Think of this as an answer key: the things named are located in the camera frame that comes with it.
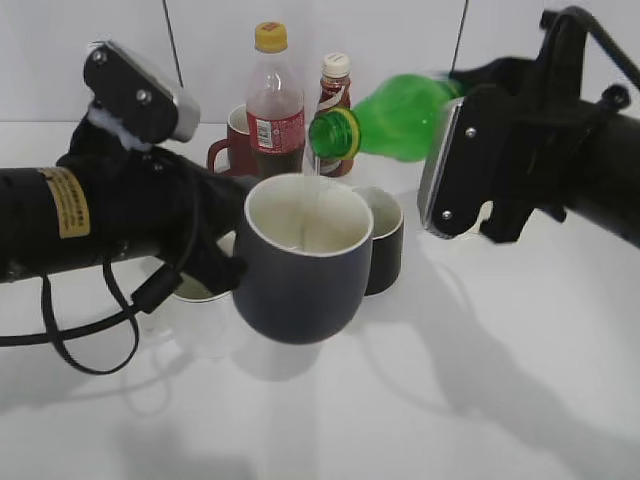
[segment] red mug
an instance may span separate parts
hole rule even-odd
[[[218,140],[207,154],[207,168],[215,171],[216,157],[221,150],[227,149],[229,168],[220,175],[241,176],[258,175],[258,165],[251,154],[249,146],[249,124],[247,123],[247,107],[239,105],[229,113],[227,119],[227,138]]]

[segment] green plastic bottle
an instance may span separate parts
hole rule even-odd
[[[402,162],[424,160],[442,108],[461,95],[448,79],[397,75],[353,110],[336,107],[316,117],[309,128],[311,148],[320,158],[348,160],[366,152]]]

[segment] white wall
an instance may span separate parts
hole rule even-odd
[[[347,53],[357,101],[388,76],[447,70],[463,0],[169,0],[186,86],[201,102],[203,118],[224,122],[244,98],[254,58],[255,25],[270,20],[288,28],[289,50],[304,79],[307,113],[317,102],[324,54]]]
[[[175,76],[160,0],[0,0],[0,121],[79,119],[86,45],[108,36]]]
[[[352,57],[356,101],[393,73],[448,69],[463,3],[168,0],[184,80],[200,101],[205,122],[224,122],[227,112],[243,101],[254,55],[253,27],[261,21],[287,24],[291,55],[312,109],[321,58],[329,51]],[[640,63],[640,43],[634,42],[640,2],[577,3],[591,9]],[[554,5],[558,3],[548,0],[471,0],[459,66],[508,54],[535,56],[542,40],[540,14]],[[0,121],[79,119],[88,100],[82,82],[85,45],[105,36],[147,56],[175,78],[161,0],[0,0]],[[621,80],[593,45],[586,73],[585,96],[592,100]]]
[[[627,55],[640,64],[638,0],[471,0],[458,66],[472,68],[506,55],[534,58],[544,35],[538,28],[542,11],[568,5],[589,10]],[[627,85],[632,92],[633,104],[626,113],[640,115],[638,92],[600,47],[589,39],[585,53],[583,97],[597,101],[602,91],[614,82]]]

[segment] red bottle label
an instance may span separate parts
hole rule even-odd
[[[289,153],[304,145],[304,110],[281,120],[267,120],[247,112],[249,143],[262,153]]]

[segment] yellow warning label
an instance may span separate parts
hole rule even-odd
[[[89,206],[75,175],[63,167],[40,168],[38,171],[44,175],[56,203],[60,238],[89,235]]]

